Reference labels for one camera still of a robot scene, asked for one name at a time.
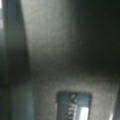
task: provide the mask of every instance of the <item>dark surface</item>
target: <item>dark surface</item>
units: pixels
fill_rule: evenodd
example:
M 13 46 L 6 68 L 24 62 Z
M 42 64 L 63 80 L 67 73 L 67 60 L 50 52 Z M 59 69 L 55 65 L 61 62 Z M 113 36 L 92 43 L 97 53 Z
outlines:
M 119 120 L 120 119 L 120 90 L 118 91 L 118 96 L 116 99 L 115 104 L 115 110 L 113 114 L 113 120 Z

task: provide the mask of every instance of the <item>metal surface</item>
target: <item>metal surface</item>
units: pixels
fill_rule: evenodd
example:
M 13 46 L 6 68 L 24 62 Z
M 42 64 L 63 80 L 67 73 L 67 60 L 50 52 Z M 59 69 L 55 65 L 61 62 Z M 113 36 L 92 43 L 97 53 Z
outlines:
M 57 120 L 88 120 L 90 101 L 88 93 L 59 92 Z

